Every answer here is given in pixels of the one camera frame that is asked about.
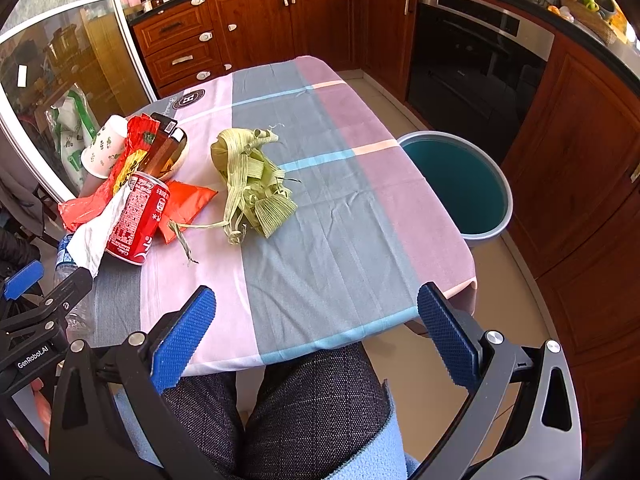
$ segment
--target blue gripper pad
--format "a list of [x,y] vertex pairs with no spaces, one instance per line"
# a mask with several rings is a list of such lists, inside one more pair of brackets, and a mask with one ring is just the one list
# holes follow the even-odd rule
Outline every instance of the blue gripper pad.
[[421,286],[418,292],[418,314],[453,382],[474,392],[480,380],[478,352],[433,283]]
[[4,298],[17,300],[25,291],[44,276],[44,267],[38,260],[16,272],[4,283]]
[[215,315],[216,297],[210,288],[201,287],[152,356],[151,382],[159,394],[178,383]]

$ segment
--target red plastic wrapper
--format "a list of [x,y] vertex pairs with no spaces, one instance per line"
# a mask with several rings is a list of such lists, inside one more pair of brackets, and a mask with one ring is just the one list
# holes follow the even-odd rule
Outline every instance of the red plastic wrapper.
[[200,210],[218,194],[217,191],[208,187],[192,186],[176,180],[168,182],[167,186],[171,195],[164,206],[158,226],[166,244],[175,240],[175,233],[169,227],[169,220],[177,224],[191,224]]
[[159,124],[145,114],[129,119],[124,152],[118,157],[108,179],[91,196],[74,198],[58,205],[58,211],[67,231],[75,232],[82,224],[86,224],[104,211],[113,197],[113,185],[127,157],[137,150],[149,150]]

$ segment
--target red soda can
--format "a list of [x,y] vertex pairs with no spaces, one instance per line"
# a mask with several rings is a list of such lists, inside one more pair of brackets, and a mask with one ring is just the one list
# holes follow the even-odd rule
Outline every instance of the red soda can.
[[106,251],[130,264],[142,265],[169,200],[169,189],[164,182],[141,171],[131,175],[128,186],[131,193],[109,236]]

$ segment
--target trash can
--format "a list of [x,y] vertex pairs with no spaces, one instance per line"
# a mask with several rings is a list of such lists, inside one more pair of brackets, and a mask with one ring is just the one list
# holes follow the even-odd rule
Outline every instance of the trash can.
[[415,132],[398,142],[434,190],[469,247],[499,236],[513,212],[498,165],[477,146],[443,132]]

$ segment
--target black oven door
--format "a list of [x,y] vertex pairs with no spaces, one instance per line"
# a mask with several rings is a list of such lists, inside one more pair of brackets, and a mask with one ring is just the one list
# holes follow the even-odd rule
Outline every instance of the black oven door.
[[408,102],[432,128],[469,140],[500,164],[545,65],[480,23],[420,4]]

